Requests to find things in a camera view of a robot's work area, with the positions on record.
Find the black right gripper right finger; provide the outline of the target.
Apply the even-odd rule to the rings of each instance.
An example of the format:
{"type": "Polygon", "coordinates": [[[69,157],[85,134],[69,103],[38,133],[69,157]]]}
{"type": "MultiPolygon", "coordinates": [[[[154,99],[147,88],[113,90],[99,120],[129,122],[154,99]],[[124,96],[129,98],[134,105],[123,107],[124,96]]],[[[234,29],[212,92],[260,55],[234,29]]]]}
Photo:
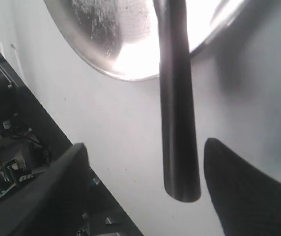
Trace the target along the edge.
{"type": "Polygon", "coordinates": [[[226,236],[281,236],[281,183],[216,138],[204,146],[204,175],[226,236]]]}

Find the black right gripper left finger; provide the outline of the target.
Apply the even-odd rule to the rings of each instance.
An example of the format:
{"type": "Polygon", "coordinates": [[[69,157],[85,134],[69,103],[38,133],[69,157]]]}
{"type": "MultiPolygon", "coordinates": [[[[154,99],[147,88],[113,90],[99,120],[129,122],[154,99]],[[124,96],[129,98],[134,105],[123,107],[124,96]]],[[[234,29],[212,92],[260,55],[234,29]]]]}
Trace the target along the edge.
{"type": "Polygon", "coordinates": [[[77,143],[0,203],[0,236],[74,236],[84,223],[88,192],[88,154],[77,143]]]}

